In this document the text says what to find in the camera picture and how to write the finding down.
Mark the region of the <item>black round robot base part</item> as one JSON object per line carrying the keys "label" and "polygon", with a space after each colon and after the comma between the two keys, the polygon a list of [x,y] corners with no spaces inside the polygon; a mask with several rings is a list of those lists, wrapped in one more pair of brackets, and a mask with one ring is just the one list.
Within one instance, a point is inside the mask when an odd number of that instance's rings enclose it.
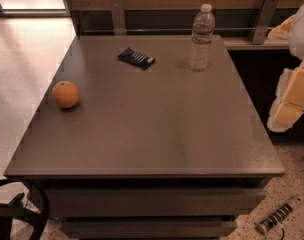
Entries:
{"label": "black round robot base part", "polygon": [[23,193],[17,194],[9,203],[0,203],[0,240],[10,240],[12,221],[20,220],[32,226],[32,234],[29,240],[40,240],[49,218],[50,205],[45,192],[36,184],[27,180],[1,179],[0,187],[20,182],[30,192],[35,191],[34,196],[39,198],[40,212],[25,208],[22,204]]}

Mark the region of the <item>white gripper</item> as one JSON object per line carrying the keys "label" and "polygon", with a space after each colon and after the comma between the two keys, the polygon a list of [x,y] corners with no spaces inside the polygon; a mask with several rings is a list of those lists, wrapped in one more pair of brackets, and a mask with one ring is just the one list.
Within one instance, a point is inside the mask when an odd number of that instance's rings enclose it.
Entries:
{"label": "white gripper", "polygon": [[276,98],[272,103],[267,127],[273,132],[285,132],[304,114],[304,4],[280,25],[268,33],[271,40],[288,40],[290,53],[303,62],[294,70],[285,68],[281,74]]}

